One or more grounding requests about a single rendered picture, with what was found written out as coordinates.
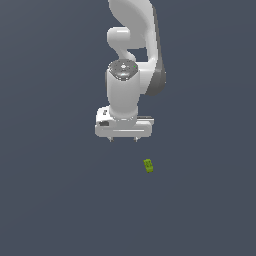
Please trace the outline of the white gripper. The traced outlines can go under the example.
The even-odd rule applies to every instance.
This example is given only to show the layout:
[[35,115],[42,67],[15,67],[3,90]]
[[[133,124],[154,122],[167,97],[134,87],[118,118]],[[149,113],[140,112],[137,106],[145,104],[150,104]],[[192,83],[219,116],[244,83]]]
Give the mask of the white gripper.
[[109,106],[105,106],[97,111],[95,134],[109,138],[110,142],[117,137],[131,137],[137,142],[138,138],[151,136],[153,124],[154,119],[151,116],[133,116],[128,119],[112,117]]

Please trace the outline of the small green block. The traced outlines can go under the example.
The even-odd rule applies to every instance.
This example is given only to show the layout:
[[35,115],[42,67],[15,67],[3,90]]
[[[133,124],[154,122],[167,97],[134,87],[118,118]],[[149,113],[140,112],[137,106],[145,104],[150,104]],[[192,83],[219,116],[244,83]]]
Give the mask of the small green block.
[[152,162],[150,159],[145,159],[143,161],[144,163],[144,166],[145,166],[145,169],[148,173],[152,172],[153,171],[153,165],[152,165]]

